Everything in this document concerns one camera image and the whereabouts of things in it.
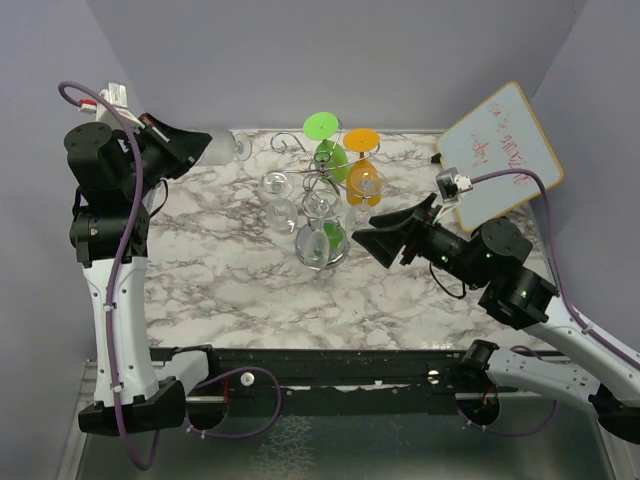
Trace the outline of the clear wine glass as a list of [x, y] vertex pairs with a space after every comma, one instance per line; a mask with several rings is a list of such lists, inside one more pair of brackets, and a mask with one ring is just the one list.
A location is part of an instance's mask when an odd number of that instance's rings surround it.
[[352, 169], [346, 179], [346, 197], [350, 208], [345, 226], [355, 231], [368, 224], [374, 207], [381, 201], [384, 180], [374, 167]]
[[330, 190], [313, 190], [304, 197], [302, 207], [308, 218], [309, 230], [306, 240], [301, 244], [303, 264], [323, 269], [328, 263], [331, 249], [324, 221], [338, 215], [341, 199]]
[[252, 155], [252, 141], [244, 132], [224, 128], [207, 131], [211, 141], [197, 162], [198, 166], [221, 166], [232, 161], [246, 161]]
[[269, 171], [261, 178], [260, 188], [268, 201], [267, 223], [280, 234], [292, 234], [298, 221], [297, 208], [290, 199], [294, 191], [292, 178], [281, 171]]

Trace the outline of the orange plastic wine glass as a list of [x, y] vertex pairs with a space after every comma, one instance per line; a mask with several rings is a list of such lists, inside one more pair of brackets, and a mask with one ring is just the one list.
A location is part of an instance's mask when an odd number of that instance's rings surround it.
[[368, 154], [375, 153], [380, 145], [379, 134], [369, 128], [350, 131], [344, 137], [344, 146], [359, 154], [346, 178], [346, 199], [351, 206], [368, 204], [375, 207], [382, 197], [383, 182]]

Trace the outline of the green plastic wine glass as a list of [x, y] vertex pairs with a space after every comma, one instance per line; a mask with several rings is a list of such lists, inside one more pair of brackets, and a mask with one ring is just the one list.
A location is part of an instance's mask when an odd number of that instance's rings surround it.
[[348, 159], [341, 139], [342, 123], [338, 117], [330, 112], [321, 111], [310, 115], [303, 124], [304, 135], [317, 141], [313, 161], [323, 172], [324, 183], [341, 184], [348, 174]]

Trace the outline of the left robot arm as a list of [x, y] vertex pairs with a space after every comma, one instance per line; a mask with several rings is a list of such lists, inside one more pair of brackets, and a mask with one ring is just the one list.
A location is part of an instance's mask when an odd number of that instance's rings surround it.
[[195, 165], [211, 137], [170, 127], [149, 114], [134, 134], [143, 176], [125, 133], [93, 121], [64, 139], [69, 167], [78, 182], [70, 241], [91, 294], [97, 349], [94, 400], [79, 413], [81, 431], [116, 436], [121, 429], [142, 433], [178, 427], [186, 397], [206, 395], [220, 385], [213, 350], [200, 345], [174, 347], [162, 354], [150, 348], [144, 311], [151, 215], [134, 205], [135, 186], [152, 193]]

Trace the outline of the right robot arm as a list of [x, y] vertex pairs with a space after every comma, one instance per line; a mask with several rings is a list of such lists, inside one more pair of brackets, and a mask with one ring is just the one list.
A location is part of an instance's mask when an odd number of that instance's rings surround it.
[[464, 239], [436, 220], [433, 196], [418, 205], [374, 216], [353, 233], [382, 266], [428, 260], [471, 290], [497, 322], [521, 330], [570, 359], [568, 366], [528, 360], [512, 349], [475, 341], [459, 367], [461, 383], [529, 391], [581, 408], [606, 431], [639, 441], [639, 354], [596, 324], [569, 312], [559, 289], [525, 267], [532, 244], [506, 218], [491, 219]]

